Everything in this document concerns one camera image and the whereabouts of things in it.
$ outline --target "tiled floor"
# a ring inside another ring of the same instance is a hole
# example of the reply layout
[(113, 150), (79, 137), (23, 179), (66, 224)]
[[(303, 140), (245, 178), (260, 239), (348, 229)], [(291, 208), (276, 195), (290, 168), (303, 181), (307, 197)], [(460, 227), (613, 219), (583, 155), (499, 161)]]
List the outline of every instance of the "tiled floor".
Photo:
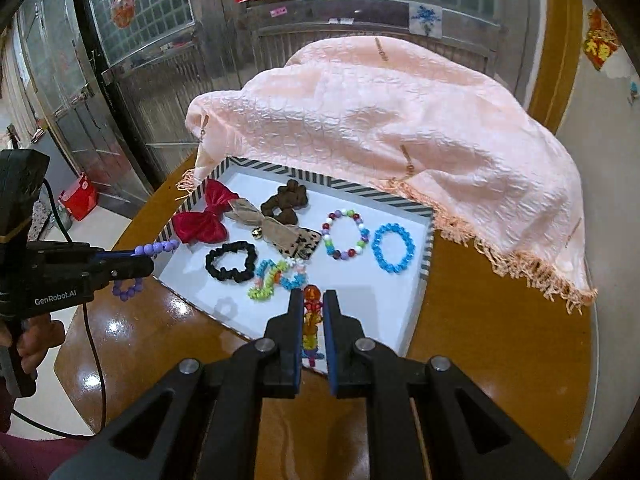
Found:
[[(92, 246), (111, 249), (131, 220), (111, 211), (96, 207), (81, 222), (74, 222), (69, 235), (75, 242), (88, 242)], [(44, 238), (50, 241), (64, 241), (62, 233), (54, 227)], [(68, 329), (76, 307), (67, 308), (52, 314), (53, 319), (59, 319)], [(72, 434), (90, 434), (88, 426), (80, 417), (71, 401), (62, 389), (58, 378), (53, 372), (58, 349), (49, 351), (46, 359), (38, 368), (38, 389), (29, 399), (19, 399), (15, 409), (32, 420)], [(54, 435), (37, 430), (33, 426), (12, 416), (9, 434), (43, 440), (57, 438)]]

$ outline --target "brown table surface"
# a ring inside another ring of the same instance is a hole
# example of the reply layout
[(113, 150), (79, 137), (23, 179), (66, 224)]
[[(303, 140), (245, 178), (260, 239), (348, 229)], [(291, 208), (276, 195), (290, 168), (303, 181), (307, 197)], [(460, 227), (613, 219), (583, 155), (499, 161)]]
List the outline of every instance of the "brown table surface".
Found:
[[(151, 197), (116, 249), (153, 241), (183, 193), (185, 161)], [(571, 316), (525, 280), (500, 278), (472, 246), (436, 234), (429, 282), (408, 357), (449, 356), (557, 462), (568, 465), (588, 394), (590, 311)], [(89, 318), (108, 398), (118, 416), (181, 359), (228, 357), (244, 341), (153, 279), (128, 301), (99, 291)], [(55, 371), (78, 412), (97, 431), (100, 387), (76, 315)], [(256, 478), (368, 478), (364, 402), (331, 397), (324, 377), (304, 370), (296, 400), (265, 400)]]

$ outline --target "human hand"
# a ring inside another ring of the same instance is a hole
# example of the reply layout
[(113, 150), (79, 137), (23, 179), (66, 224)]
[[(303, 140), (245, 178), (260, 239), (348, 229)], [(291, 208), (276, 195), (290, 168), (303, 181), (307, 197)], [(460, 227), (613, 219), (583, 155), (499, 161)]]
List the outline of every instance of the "human hand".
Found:
[[(22, 369), (26, 374), (33, 372), (47, 355), (49, 348), (65, 342), (65, 326), (61, 321), (52, 321), (51, 314), (32, 317), (29, 328), (18, 339), (16, 348), (22, 358)], [(8, 328), (0, 321), (0, 346), (11, 346), (12, 338)]]

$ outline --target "brown scrunchie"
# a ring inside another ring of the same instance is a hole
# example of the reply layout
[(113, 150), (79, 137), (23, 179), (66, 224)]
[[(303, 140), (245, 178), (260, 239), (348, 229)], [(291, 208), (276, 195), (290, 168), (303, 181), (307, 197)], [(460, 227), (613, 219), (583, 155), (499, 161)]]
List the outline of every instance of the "brown scrunchie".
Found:
[[(260, 206), (262, 214), (276, 219), (284, 225), (297, 225), (298, 215), (294, 208), (304, 207), (309, 200), (306, 196), (306, 187), (291, 179), (286, 186), (280, 186), (278, 193), (270, 197)], [(274, 215), (274, 209), (279, 208), (280, 213)]]

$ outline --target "red velvet bow hair clip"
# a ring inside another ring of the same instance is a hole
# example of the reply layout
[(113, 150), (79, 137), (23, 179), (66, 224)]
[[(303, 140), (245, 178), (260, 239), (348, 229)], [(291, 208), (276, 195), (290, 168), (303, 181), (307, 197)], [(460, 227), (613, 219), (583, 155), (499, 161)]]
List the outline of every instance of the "red velvet bow hair clip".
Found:
[(182, 243), (193, 240), (206, 244), (217, 244), (228, 237), (226, 228), (220, 219), (223, 213), (230, 211), (229, 200), (240, 198), (217, 180), (208, 179), (205, 184), (204, 200), (207, 207), (202, 213), (186, 211), (173, 217), (174, 231)]

